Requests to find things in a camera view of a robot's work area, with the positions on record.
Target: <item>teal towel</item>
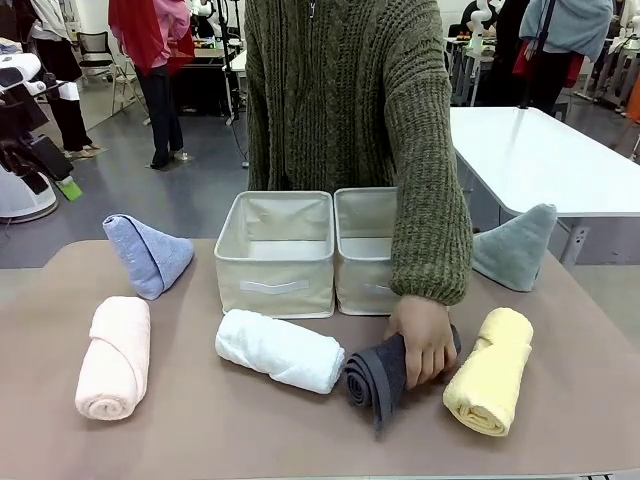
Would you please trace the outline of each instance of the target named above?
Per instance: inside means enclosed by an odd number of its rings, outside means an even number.
[[[129,272],[138,295],[155,300],[178,279],[193,258],[193,244],[154,230],[128,215],[102,222],[107,238]]]
[[[473,269],[516,292],[530,292],[558,221],[553,205],[537,205],[473,238]]]

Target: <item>light blue jacket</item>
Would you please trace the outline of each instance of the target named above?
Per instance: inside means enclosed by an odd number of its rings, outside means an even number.
[[[531,0],[520,24],[521,39],[538,38],[548,5],[548,0]],[[612,15],[611,0],[557,0],[547,43],[555,49],[580,53],[595,62],[602,51]]]

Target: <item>beige fabric basket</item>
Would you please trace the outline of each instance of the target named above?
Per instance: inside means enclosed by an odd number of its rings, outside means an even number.
[[[334,195],[338,309],[347,315],[389,315],[395,188],[348,188]]]
[[[241,193],[214,252],[224,311],[284,319],[331,316],[334,250],[331,195]]]

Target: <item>person in green sweater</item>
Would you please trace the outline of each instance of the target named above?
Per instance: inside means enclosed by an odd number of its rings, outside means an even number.
[[[455,364],[471,223],[436,0],[247,0],[249,189],[398,187],[386,336],[407,387]]]

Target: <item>yellow rolled towel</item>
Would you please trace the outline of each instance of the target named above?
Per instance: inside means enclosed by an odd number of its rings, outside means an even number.
[[[532,337],[529,320],[510,308],[487,316],[471,355],[442,396],[460,422],[485,435],[509,434]]]

